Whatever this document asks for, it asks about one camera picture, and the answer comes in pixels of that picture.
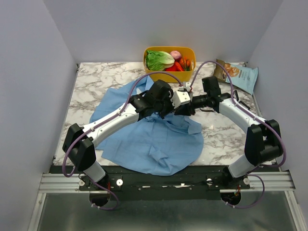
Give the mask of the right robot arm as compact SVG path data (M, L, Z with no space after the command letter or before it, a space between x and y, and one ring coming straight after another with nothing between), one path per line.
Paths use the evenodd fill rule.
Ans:
M246 134L244 154L223 169L221 183L231 189L239 179L267 161L283 154L280 127L275 120L265 120L234 99L229 93L222 93L216 77L202 79L205 94L194 96L188 82L173 93L171 103L176 115L191 116L196 109L210 107L224 115Z

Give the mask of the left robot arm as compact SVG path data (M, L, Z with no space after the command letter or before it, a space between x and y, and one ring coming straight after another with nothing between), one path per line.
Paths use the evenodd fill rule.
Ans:
M64 144L64 160L70 160L74 168L90 178L96 190L102 190L107 183L107 173L96 160L95 148L118 130L157 113L161 118L174 112L190 101L183 87L173 90L158 80L146 91L128 99L113 112L90 124L69 127Z

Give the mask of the blue shirt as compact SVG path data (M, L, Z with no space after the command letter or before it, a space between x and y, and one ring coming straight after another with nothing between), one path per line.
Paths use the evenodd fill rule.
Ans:
M148 90L147 77L119 89L110 88L90 118L90 123L113 112L128 95ZM168 114L164 119L152 114L118 130L97 147L103 158L140 173L171 176L197 160L204 145L201 124L187 116Z

